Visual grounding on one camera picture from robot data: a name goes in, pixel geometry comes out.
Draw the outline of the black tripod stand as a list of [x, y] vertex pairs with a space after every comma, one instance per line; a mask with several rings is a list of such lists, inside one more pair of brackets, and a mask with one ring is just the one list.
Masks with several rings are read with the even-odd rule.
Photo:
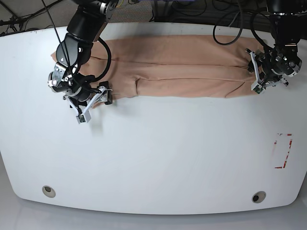
[[0, 35], [5, 36], [9, 34], [9, 29], [12, 30], [12, 33], [23, 32], [26, 29], [27, 23], [35, 17], [38, 17], [44, 13], [46, 13], [46, 9], [43, 7], [37, 10], [34, 13], [26, 14], [23, 16], [18, 16], [4, 1], [0, 1], [0, 7], [3, 8], [7, 13], [11, 15], [9, 20], [0, 20], [0, 26], [6, 26], [5, 31], [1, 31]]

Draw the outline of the white power strip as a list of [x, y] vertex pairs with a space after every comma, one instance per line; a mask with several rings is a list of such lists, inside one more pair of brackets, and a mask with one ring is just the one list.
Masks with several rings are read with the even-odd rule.
[[299, 4], [292, 4], [287, 6], [289, 15], [291, 16], [306, 16], [307, 15], [307, 4], [299, 3]]

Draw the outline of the red tape rectangle marking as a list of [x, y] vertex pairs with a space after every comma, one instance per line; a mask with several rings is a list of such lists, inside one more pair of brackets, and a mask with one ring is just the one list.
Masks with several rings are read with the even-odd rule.
[[277, 134], [272, 151], [272, 165], [275, 169], [283, 169], [286, 166], [290, 149], [292, 146], [293, 134]]

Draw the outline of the peach t-shirt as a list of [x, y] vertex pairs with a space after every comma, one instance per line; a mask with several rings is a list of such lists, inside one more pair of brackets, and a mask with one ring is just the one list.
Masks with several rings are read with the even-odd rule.
[[252, 95], [255, 75], [246, 49], [254, 38], [221, 46], [210, 35], [136, 36], [108, 40], [111, 65], [104, 80], [113, 99], [135, 96], [233, 98]]

